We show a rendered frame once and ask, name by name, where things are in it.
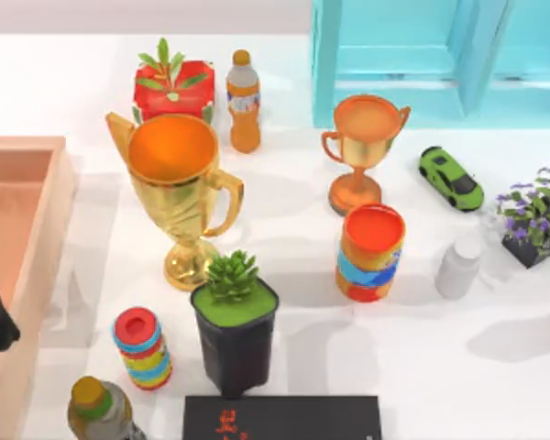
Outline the stack of coloured rings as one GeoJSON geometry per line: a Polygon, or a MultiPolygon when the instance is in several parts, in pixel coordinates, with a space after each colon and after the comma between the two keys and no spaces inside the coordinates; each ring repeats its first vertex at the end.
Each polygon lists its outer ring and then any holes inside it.
{"type": "Polygon", "coordinates": [[[131,307],[114,321],[112,335],[129,378],[142,390],[153,391],[171,377],[171,355],[160,321],[148,308],[131,307]]]}

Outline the salmon shallow box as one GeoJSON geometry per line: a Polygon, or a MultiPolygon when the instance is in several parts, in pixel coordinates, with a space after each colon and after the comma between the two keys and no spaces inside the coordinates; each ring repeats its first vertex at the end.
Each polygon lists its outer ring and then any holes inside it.
{"type": "Polygon", "coordinates": [[[0,440],[18,440],[75,194],[64,137],[0,137],[0,295],[21,337],[0,352],[0,440]]]}

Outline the light blue rack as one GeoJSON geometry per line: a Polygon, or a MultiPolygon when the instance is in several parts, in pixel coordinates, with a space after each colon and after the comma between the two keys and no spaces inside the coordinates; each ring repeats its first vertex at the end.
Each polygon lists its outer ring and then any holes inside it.
{"type": "Polygon", "coordinates": [[[313,123],[353,94],[414,127],[550,128],[550,0],[313,0],[313,123]]]}

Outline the black pot with succulent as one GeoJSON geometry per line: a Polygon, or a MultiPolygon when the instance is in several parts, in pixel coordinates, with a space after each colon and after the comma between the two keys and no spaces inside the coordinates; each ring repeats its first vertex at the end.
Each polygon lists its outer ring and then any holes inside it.
{"type": "Polygon", "coordinates": [[[242,249],[213,258],[208,280],[190,296],[205,373],[226,399],[264,385],[279,295],[242,249]]]}

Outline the large gold trophy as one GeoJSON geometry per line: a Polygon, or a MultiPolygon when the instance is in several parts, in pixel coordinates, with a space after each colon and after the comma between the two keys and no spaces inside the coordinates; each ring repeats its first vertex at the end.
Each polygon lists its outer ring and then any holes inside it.
{"type": "Polygon", "coordinates": [[[216,133],[198,117],[160,115],[137,126],[110,112],[105,121],[137,198],[174,243],[164,262],[166,280],[193,291],[205,283],[217,253],[210,238],[237,220],[244,183],[221,170],[216,133]]]}

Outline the olive cap bottle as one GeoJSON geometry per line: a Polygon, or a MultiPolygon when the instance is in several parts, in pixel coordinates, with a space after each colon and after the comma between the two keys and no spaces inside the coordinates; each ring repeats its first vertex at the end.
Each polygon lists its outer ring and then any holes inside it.
{"type": "Polygon", "coordinates": [[[71,388],[67,416],[77,440],[148,440],[133,420],[129,398],[110,381],[79,378],[71,388]]]}

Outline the black book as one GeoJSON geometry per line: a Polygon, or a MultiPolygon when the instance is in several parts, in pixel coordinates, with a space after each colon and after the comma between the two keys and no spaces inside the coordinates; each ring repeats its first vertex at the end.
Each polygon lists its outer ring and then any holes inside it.
{"type": "Polygon", "coordinates": [[[375,396],[188,396],[182,440],[383,440],[375,396]]]}

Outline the orange drink bottle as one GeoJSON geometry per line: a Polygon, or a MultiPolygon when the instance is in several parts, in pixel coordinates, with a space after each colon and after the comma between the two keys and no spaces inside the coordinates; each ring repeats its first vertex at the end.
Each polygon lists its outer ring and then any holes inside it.
{"type": "Polygon", "coordinates": [[[226,76],[227,108],[232,116],[230,142],[241,153],[249,154],[260,145],[259,77],[251,65],[250,54],[238,49],[226,76]]]}

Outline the green toy car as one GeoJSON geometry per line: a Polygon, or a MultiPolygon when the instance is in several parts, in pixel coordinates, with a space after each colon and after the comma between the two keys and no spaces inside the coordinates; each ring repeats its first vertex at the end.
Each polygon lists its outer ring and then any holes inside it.
{"type": "Polygon", "coordinates": [[[442,147],[426,148],[419,158],[418,170],[458,211],[473,212],[483,205],[482,187],[442,147]]]}

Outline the red plant pot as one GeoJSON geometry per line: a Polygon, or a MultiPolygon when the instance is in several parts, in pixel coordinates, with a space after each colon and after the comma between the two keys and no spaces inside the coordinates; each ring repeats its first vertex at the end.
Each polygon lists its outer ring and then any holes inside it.
{"type": "Polygon", "coordinates": [[[199,117],[210,124],[215,107],[215,69],[205,60],[187,60],[181,52],[171,53],[168,41],[160,38],[157,55],[139,53],[135,74],[133,117],[141,124],[165,114],[199,117]]]}

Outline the purple flower plant pot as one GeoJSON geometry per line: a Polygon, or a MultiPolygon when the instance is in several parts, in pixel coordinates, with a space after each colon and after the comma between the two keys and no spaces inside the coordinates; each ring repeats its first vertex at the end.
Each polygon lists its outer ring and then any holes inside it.
{"type": "Polygon", "coordinates": [[[496,197],[504,218],[502,245],[527,269],[550,257],[550,167],[496,197]]]}

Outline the orange and blue can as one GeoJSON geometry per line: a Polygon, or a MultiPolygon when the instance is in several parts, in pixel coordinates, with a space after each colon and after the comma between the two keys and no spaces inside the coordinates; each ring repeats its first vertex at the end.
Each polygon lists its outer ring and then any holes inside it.
{"type": "Polygon", "coordinates": [[[372,303],[384,298],[399,266],[405,223],[382,203],[359,206],[344,219],[335,282],[349,299],[372,303]]]}

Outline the white bottle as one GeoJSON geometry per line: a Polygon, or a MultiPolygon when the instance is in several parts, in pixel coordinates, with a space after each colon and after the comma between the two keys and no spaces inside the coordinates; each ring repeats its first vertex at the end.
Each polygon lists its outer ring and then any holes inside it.
{"type": "Polygon", "coordinates": [[[479,272],[481,244],[471,236],[455,240],[445,251],[434,278],[437,292],[447,300],[464,297],[479,272]]]}

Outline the small gold trophy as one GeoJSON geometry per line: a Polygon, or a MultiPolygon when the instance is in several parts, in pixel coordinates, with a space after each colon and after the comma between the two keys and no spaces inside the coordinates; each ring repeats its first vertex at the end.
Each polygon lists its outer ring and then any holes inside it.
{"type": "Polygon", "coordinates": [[[330,185],[328,200],[335,212],[346,215],[382,199],[380,185],[366,174],[387,156],[395,138],[406,125],[411,108],[397,108],[370,94],[349,96],[334,111],[335,130],[321,135],[326,155],[352,168],[330,185]]]}

